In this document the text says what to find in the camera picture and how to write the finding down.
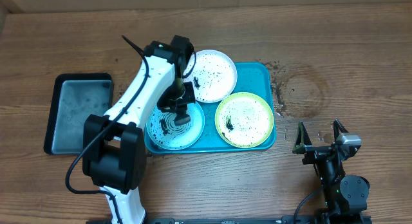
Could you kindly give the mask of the light blue plate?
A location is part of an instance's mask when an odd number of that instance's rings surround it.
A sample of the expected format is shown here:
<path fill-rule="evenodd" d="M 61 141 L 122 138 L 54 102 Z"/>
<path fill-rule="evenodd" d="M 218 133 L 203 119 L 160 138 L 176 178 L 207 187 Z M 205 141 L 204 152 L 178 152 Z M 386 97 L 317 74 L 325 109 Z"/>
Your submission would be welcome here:
<path fill-rule="evenodd" d="M 146 147 L 177 151 L 192 146 L 203 133 L 205 115 L 197 102 L 187 105 L 187 114 L 190 121 L 177 126 L 174 123 L 176 113 L 164 113 L 155 106 L 145 125 Z"/>

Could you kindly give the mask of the dark green sponge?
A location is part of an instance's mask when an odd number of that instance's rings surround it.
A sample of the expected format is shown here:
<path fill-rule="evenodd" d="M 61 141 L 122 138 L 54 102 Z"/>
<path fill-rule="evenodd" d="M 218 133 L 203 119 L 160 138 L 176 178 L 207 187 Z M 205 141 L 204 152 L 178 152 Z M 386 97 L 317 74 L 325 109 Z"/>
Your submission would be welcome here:
<path fill-rule="evenodd" d="M 177 114 L 176 117 L 174 118 L 174 124 L 176 126 L 182 126 L 184 124 L 187 124 L 191 121 L 191 118 L 188 114 Z"/>

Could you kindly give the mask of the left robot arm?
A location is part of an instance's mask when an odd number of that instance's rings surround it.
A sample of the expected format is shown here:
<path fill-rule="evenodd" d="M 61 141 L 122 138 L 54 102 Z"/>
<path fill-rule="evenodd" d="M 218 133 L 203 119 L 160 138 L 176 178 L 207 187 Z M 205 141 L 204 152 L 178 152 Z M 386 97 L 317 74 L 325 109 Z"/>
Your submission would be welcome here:
<path fill-rule="evenodd" d="M 82 170 L 109 202 L 111 223 L 145 223 L 138 186 L 147 164 L 144 128 L 154 108 L 176 114 L 176 124 L 190 120 L 187 106 L 195 101 L 193 85 L 183 73 L 194 47 L 176 35 L 170 44 L 153 41 L 144 49 L 131 45 L 142 65 L 118 102 L 102 116 L 84 123 Z"/>

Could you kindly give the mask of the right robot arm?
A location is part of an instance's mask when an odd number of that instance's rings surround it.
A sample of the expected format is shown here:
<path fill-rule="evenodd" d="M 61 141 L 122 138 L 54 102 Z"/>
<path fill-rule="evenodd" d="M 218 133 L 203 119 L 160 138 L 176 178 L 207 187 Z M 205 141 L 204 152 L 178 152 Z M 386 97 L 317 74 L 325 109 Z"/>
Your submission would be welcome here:
<path fill-rule="evenodd" d="M 294 221 L 302 205 L 311 197 L 322 192 L 324 209 L 316 211 L 311 223 L 367 223 L 362 216 L 367 209 L 370 183 L 367 179 L 347 175 L 343 161 L 353 157 L 361 148 L 362 140 L 350 133 L 339 120 L 333 121 L 334 141 L 329 146 L 314 147 L 302 122 L 298 124 L 297 139 L 292 149 L 294 154 L 303 154 L 302 163 L 312 165 L 321 181 L 321 188 L 308 195 L 296 208 Z"/>

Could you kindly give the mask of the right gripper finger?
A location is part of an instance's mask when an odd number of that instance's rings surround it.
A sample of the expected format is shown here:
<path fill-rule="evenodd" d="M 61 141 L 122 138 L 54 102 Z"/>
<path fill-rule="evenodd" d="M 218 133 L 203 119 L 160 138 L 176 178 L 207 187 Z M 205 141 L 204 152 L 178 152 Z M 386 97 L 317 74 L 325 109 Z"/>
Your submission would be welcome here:
<path fill-rule="evenodd" d="M 298 124 L 297 128 L 297 138 L 295 141 L 295 145 L 292 149 L 292 152 L 294 154 L 305 154 L 306 150 L 312 147 L 312 142 L 310 140 L 310 137 L 306 131 L 306 128 L 303 124 L 303 122 L 300 122 Z"/>
<path fill-rule="evenodd" d="M 347 133 L 348 130 L 341 124 L 341 122 L 338 119 L 335 119 L 333 121 L 333 135 L 334 135 L 334 140 L 336 141 L 338 139 L 338 136 L 341 133 Z"/>

